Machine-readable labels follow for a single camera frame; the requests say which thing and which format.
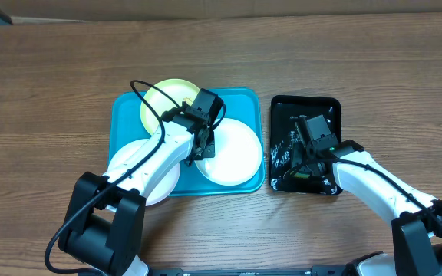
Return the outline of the green yellow sponge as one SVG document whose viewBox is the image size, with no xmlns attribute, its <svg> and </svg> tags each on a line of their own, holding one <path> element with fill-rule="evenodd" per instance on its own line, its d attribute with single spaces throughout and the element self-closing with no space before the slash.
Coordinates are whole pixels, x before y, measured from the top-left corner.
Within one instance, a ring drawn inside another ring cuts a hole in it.
<svg viewBox="0 0 442 276">
<path fill-rule="evenodd" d="M 314 179 L 314 176 L 311 173 L 307 174 L 307 173 L 296 172 L 290 175 L 290 179 L 298 179 L 300 181 L 311 181 Z"/>
</svg>

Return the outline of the white plate with pink rim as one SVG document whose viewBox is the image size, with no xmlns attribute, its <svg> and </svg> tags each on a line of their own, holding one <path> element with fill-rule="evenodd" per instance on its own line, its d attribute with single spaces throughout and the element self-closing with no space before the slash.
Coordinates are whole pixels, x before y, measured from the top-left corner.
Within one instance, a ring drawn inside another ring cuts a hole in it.
<svg viewBox="0 0 442 276">
<path fill-rule="evenodd" d="M 135 140 L 121 147 L 115 154 L 111 156 L 108 163 L 108 169 L 113 169 L 123 161 L 128 159 L 135 153 L 142 145 L 147 142 L 147 139 Z M 146 206 L 155 205 L 163 201 L 175 188 L 180 177 L 180 164 L 177 163 L 160 181 L 156 188 L 147 198 Z"/>
</svg>

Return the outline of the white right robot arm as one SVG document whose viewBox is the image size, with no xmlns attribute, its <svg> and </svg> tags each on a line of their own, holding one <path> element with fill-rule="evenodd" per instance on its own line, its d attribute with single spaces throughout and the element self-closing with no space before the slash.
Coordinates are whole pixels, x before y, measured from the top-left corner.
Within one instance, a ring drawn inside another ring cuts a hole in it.
<svg viewBox="0 0 442 276">
<path fill-rule="evenodd" d="M 442 199 L 409 186 L 355 141 L 294 143 L 284 177 L 348 191 L 391 227 L 393 254 L 357 258 L 344 275 L 442 275 Z"/>
</svg>

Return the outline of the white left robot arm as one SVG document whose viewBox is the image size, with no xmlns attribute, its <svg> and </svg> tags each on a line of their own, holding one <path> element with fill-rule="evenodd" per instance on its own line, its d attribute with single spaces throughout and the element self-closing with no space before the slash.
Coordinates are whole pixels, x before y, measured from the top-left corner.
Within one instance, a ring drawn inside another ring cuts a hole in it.
<svg viewBox="0 0 442 276">
<path fill-rule="evenodd" d="M 178 163 L 203 155 L 216 113 L 166 111 L 151 138 L 102 176 L 84 173 L 75 183 L 64 224 L 52 244 L 87 268 L 77 274 L 148 275 L 140 260 L 147 198 Z"/>
</svg>

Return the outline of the blue plastic tray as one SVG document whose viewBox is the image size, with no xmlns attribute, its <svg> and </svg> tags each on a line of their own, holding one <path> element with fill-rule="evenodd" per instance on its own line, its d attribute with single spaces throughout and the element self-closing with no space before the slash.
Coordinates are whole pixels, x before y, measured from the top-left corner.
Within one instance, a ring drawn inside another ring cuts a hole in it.
<svg viewBox="0 0 442 276">
<path fill-rule="evenodd" d="M 262 118 L 259 98 L 249 88 L 212 88 L 227 107 L 226 118 L 241 121 L 262 138 Z M 110 124 L 109 160 L 121 147 L 139 139 L 149 139 L 150 134 L 140 121 L 141 101 L 130 91 L 120 95 L 112 106 Z M 196 166 L 180 164 L 180 177 L 172 196 L 214 196 L 223 194 L 249 193 L 258 190 L 265 181 L 266 169 L 262 164 L 258 172 L 247 182 L 237 186 L 221 186 L 209 181 Z"/>
</svg>

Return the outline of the black water tray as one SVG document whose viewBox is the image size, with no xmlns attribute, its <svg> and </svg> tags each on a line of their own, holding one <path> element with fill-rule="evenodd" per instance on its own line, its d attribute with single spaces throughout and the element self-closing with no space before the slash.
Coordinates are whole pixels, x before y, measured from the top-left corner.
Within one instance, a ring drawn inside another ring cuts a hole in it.
<svg viewBox="0 0 442 276">
<path fill-rule="evenodd" d="M 299 117 L 322 115 L 332 133 L 341 142 L 341 104 L 331 97 L 301 97 L 278 95 L 270 108 L 269 184 L 278 192 L 300 192 L 336 196 L 342 192 L 333 179 L 300 181 L 288 179 L 291 151 L 303 145 L 295 127 Z"/>
</svg>

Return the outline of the yellow-green plate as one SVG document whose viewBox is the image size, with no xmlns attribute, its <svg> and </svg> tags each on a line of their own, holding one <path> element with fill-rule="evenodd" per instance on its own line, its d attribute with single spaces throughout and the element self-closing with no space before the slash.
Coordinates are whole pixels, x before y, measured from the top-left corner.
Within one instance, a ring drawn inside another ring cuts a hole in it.
<svg viewBox="0 0 442 276">
<path fill-rule="evenodd" d="M 200 91 L 195 84 L 183 79 L 162 80 L 155 84 L 155 86 L 170 96 L 179 106 L 181 106 L 183 102 L 191 105 Z M 176 107 L 171 100 L 154 88 L 150 88 L 143 98 L 157 112 L 159 117 L 165 111 Z M 157 130 L 159 123 L 157 118 L 144 103 L 140 105 L 140 119 L 145 130 L 150 135 L 153 135 Z"/>
</svg>

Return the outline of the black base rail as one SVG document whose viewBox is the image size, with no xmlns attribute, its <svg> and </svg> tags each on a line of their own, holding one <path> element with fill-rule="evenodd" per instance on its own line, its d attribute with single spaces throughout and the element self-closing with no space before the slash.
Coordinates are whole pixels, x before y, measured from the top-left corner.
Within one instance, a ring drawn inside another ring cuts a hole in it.
<svg viewBox="0 0 442 276">
<path fill-rule="evenodd" d="M 316 265 L 296 269 L 233 269 L 184 271 L 180 268 L 151 268 L 147 276 L 341 276 L 344 265 Z"/>
</svg>

